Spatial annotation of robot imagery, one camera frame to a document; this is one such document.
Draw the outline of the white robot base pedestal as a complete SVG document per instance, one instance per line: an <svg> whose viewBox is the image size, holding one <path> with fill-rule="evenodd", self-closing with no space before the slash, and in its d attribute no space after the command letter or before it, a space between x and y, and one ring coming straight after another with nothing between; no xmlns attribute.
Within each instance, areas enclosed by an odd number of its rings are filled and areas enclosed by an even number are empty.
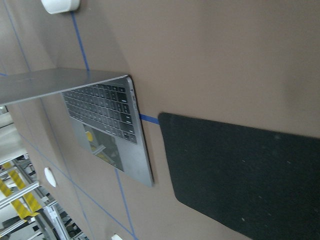
<svg viewBox="0 0 320 240"><path fill-rule="evenodd" d="M123 240L118 234L114 234L112 237L111 237L111 240Z"/></svg>

